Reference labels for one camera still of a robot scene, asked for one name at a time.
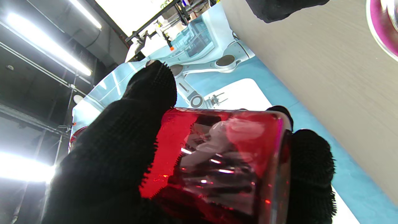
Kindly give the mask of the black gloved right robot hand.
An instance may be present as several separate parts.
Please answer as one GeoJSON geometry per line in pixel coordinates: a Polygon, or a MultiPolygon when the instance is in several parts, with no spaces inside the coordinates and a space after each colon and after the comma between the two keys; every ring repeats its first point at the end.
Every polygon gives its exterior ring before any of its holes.
{"type": "Polygon", "coordinates": [[[322,6],[328,0],[246,0],[253,14],[269,24],[281,21],[301,9],[322,6]]]}

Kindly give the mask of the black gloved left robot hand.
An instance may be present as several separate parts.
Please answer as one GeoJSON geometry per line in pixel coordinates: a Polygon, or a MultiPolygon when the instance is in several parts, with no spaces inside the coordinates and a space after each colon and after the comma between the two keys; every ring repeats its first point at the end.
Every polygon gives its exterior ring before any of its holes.
{"type": "Polygon", "coordinates": [[[56,167],[43,224],[331,224],[329,143],[283,106],[175,108],[173,70],[132,76],[56,167]]]}

